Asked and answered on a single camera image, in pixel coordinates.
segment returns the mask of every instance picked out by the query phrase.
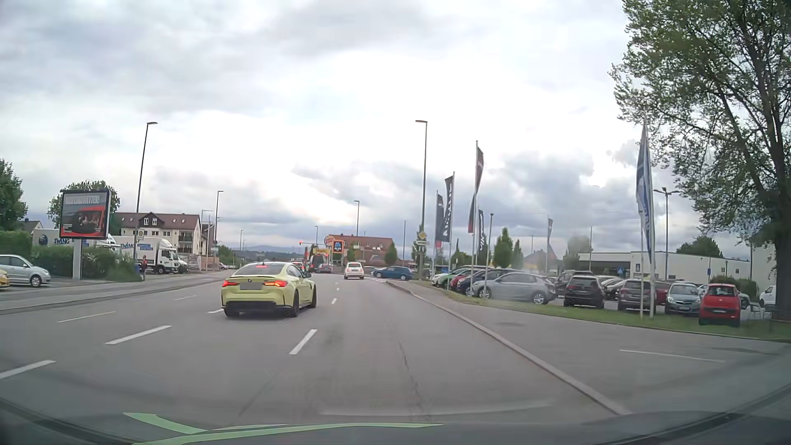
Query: advertising sign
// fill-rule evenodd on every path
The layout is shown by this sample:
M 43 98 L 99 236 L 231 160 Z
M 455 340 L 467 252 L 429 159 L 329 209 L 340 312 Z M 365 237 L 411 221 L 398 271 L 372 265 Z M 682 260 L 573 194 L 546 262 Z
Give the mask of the advertising sign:
M 61 238 L 107 237 L 109 190 L 64 190 L 60 203 Z

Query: pedestrian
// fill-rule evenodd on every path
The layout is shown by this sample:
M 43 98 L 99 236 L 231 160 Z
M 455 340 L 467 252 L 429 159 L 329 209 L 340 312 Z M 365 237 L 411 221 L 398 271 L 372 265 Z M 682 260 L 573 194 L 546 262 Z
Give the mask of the pedestrian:
M 143 281 L 146 281 L 146 269 L 148 268 L 148 260 L 143 255 L 143 261 L 140 261 L 140 274 L 143 275 Z

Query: gray car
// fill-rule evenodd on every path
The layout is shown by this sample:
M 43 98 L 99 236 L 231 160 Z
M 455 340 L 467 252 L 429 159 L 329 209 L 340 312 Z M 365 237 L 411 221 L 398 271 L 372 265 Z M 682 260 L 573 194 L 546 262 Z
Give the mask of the gray car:
M 700 295 L 693 284 L 674 283 L 668 289 L 668 301 L 664 304 L 666 314 L 700 313 Z
M 557 295 L 554 286 L 544 278 L 524 272 L 512 272 L 494 279 L 476 281 L 472 284 L 473 295 L 482 299 L 528 300 L 535 304 L 547 304 Z
M 0 269 L 8 272 L 8 279 L 13 284 L 30 284 L 38 287 L 51 281 L 47 269 L 34 266 L 19 255 L 0 253 Z

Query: yellow car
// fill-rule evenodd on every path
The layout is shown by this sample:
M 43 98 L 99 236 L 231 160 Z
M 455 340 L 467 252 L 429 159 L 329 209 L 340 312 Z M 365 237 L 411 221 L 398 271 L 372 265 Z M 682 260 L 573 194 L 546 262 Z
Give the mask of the yellow car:
M 5 289 L 11 285 L 11 280 L 8 279 L 8 272 L 0 269 L 0 289 Z
M 305 307 L 316 307 L 316 283 L 291 263 L 251 263 L 222 283 L 222 309 L 228 317 L 240 312 L 285 309 L 290 317 Z

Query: white dashed line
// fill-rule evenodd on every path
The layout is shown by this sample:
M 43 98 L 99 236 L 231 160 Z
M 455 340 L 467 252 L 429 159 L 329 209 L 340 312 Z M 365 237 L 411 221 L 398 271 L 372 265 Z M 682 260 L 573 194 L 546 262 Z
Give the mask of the white dashed line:
M 94 314 L 94 315 L 85 315 L 84 317 L 77 317 L 77 318 L 69 318 L 68 320 L 61 320 L 58 323 L 65 323 L 67 321 L 74 321 L 74 320 L 82 320 L 83 318 L 91 318 L 91 317 L 98 317 L 100 315 L 107 315 L 107 314 L 114 314 L 115 311 L 111 310 L 110 312 L 102 312 L 101 314 Z
M 619 349 L 619 351 L 620 352 L 632 352 L 634 354 L 649 354 L 651 356 L 676 357 L 677 359 L 701 360 L 703 362 L 725 363 L 724 360 L 702 359 L 700 357 L 690 357 L 690 356 L 677 356 L 676 354 L 663 354 L 661 352 L 630 351 L 629 349 Z
M 23 367 L 18 367 L 6 372 L 0 372 L 0 380 L 3 380 L 6 377 L 11 377 L 12 375 L 21 374 L 25 371 L 30 371 L 31 369 L 47 366 L 48 364 L 53 364 L 54 362 L 55 362 L 54 360 L 42 360 L 40 362 L 32 363 Z
M 156 332 L 159 332 L 159 331 L 161 331 L 161 330 L 163 330 L 163 329 L 167 329 L 167 328 L 170 328 L 170 327 L 171 327 L 171 326 L 168 326 L 168 325 L 165 325 L 165 326 L 160 326 L 160 327 L 158 327 L 158 328 L 149 329 L 149 330 L 147 330 L 147 331 L 143 331 L 143 332 L 141 332 L 141 333 L 136 333 L 136 334 L 132 334 L 132 335 L 130 335 L 130 336 L 127 336 L 127 337 L 121 337 L 121 338 L 119 338 L 119 339 L 116 339 L 116 340 L 108 341 L 108 342 L 107 342 L 107 343 L 105 343 L 105 344 L 118 344 L 118 343 L 123 343 L 124 341 L 134 340 L 135 338 L 143 337 L 144 335 L 148 335 L 148 334 L 150 334 L 150 333 L 156 333 Z
M 308 333 L 305 334 L 305 338 L 303 338 L 299 343 L 297 343 L 297 346 L 294 346 L 294 349 L 292 349 L 291 352 L 289 352 L 289 354 L 295 356 L 302 349 L 302 347 L 305 346 L 305 343 L 308 343 L 310 337 L 313 337 L 313 334 L 315 333 L 316 333 L 315 329 L 310 329 Z

